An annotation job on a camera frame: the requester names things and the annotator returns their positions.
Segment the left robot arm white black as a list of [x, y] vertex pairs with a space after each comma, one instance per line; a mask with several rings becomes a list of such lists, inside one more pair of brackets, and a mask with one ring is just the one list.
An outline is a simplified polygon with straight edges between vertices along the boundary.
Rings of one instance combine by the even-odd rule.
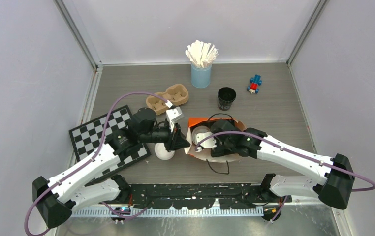
[[182, 117], [181, 108], [172, 107], [166, 111], [166, 119], [157, 122], [155, 111], [141, 108], [123, 128], [101, 141], [101, 148], [91, 155], [54, 177], [35, 179], [32, 199], [46, 226], [55, 228], [66, 222], [72, 213], [99, 202], [125, 203], [130, 196], [130, 187], [122, 176], [93, 185], [88, 183], [113, 165], [126, 162], [144, 144], [163, 144], [165, 152], [189, 147], [190, 143], [177, 123]]

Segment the orange paper takeout bag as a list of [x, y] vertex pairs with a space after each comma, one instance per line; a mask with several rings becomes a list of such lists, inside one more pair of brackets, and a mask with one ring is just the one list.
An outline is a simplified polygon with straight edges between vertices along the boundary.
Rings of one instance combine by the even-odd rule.
[[[227, 116], [224, 119], [232, 119], [235, 121], [235, 127], [239, 128], [241, 131], [245, 129], [242, 122], [235, 120], [231, 115], [226, 113], [215, 113], [208, 118], [189, 118], [188, 120], [188, 130], [187, 130], [187, 140], [190, 143], [190, 147], [184, 148], [185, 154], [192, 156], [196, 159], [205, 161], [208, 167], [216, 174], [228, 175], [230, 174], [229, 163], [234, 161], [239, 161], [241, 158], [237, 154], [229, 154], [222, 157], [212, 157], [212, 148], [205, 148], [201, 152], [195, 151], [195, 144], [192, 141], [192, 130], [197, 126], [206, 126], [211, 130], [211, 125], [216, 122], [216, 120], [221, 119], [219, 116]], [[227, 170], [225, 172], [219, 172], [212, 168], [211, 163], [226, 163]]]

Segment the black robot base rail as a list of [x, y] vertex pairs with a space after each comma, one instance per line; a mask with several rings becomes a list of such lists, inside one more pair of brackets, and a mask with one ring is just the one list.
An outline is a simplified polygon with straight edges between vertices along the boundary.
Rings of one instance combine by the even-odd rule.
[[279, 204], [283, 197], [269, 194], [256, 183], [213, 184], [132, 184], [129, 195], [108, 201], [109, 204], [132, 203], [144, 209], [210, 209], [219, 203], [221, 209], [252, 209], [268, 203]]

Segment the stack of white lids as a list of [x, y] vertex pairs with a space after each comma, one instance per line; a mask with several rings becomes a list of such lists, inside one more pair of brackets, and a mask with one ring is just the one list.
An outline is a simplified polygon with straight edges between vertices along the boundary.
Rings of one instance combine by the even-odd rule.
[[173, 150], [167, 151], [164, 143], [157, 143], [154, 147], [155, 155], [160, 160], [170, 160], [175, 152]]

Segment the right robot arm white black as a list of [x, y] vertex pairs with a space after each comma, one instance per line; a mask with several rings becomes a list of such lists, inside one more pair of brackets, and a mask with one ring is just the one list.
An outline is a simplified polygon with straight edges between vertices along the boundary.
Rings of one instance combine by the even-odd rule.
[[217, 153], [238, 154], [274, 162], [301, 173], [301, 176], [285, 177], [267, 174], [260, 187], [260, 197], [272, 202], [286, 195], [319, 198], [324, 204], [346, 209], [355, 178], [340, 170], [352, 172], [348, 157], [322, 156], [287, 145], [267, 133], [255, 128], [241, 131], [227, 119], [217, 120], [210, 131], [217, 134]]

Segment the white lid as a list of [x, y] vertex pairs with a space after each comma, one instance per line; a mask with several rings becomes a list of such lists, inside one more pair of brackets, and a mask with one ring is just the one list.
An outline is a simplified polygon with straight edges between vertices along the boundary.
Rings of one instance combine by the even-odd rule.
[[198, 138], [198, 135], [200, 136], [209, 136], [209, 134], [211, 134], [211, 131], [208, 127], [206, 126], [197, 126], [195, 127], [193, 130], [192, 130], [192, 134], [191, 134], [191, 137], [192, 137], [192, 141], [193, 143], [196, 145], [201, 139]]

